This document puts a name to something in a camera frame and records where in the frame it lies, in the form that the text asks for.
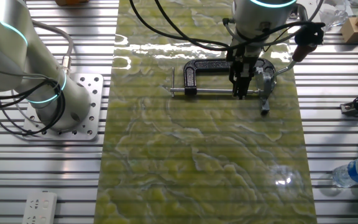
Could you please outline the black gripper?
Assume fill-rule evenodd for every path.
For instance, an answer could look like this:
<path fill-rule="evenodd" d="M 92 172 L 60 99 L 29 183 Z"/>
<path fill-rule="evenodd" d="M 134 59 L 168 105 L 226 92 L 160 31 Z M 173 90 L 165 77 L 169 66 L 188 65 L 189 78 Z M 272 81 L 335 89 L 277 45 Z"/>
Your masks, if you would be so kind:
<path fill-rule="evenodd" d="M 226 60 L 231 62 L 229 81 L 232 83 L 233 96 L 240 99 L 247 96 L 250 81 L 254 76 L 254 66 L 259 55 L 260 47 L 254 46 L 239 47 L 227 51 Z"/>

